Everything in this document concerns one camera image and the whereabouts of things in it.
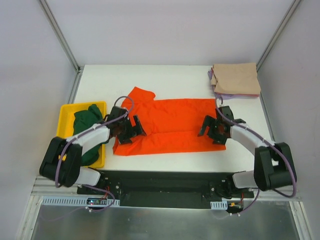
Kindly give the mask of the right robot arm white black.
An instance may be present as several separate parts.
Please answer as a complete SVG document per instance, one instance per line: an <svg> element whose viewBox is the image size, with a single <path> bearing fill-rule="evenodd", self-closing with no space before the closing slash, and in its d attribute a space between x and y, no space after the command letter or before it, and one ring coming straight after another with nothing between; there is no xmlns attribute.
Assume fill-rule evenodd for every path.
<svg viewBox="0 0 320 240"><path fill-rule="evenodd" d="M236 172L225 184L225 192L237 197L243 188L275 191L287 198L297 194L297 174L290 146L268 141L241 118L235 119L229 106L215 109L216 117L206 115L198 136L207 136L224 146L228 139L240 143L253 155L253 170Z"/></svg>

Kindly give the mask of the orange t-shirt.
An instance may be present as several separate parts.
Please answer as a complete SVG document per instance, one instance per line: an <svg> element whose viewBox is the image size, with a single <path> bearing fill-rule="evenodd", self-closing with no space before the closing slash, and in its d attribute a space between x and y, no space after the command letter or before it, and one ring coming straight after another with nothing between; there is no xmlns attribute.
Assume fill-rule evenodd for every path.
<svg viewBox="0 0 320 240"><path fill-rule="evenodd" d="M226 150L208 136L199 136L205 116L215 117L213 98L156 99L152 91L134 87L122 102L131 109L129 119L138 116L145 135L132 138L131 143L115 141L113 154L136 156L167 153L215 152Z"/></svg>

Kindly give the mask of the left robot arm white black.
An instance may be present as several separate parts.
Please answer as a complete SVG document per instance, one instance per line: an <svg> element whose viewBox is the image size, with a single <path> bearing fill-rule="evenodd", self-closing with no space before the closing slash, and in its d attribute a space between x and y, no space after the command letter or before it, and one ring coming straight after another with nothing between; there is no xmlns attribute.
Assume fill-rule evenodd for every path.
<svg viewBox="0 0 320 240"><path fill-rule="evenodd" d="M88 129L68 138L54 137L46 150L39 174L54 181L57 188L88 185L94 194L102 194L106 183L102 180L101 173L82 166L82 156L114 137L120 144L130 144L132 138L145 136L139 117L134 115L132 124L129 112L125 108L114 106L106 120L99 120Z"/></svg>

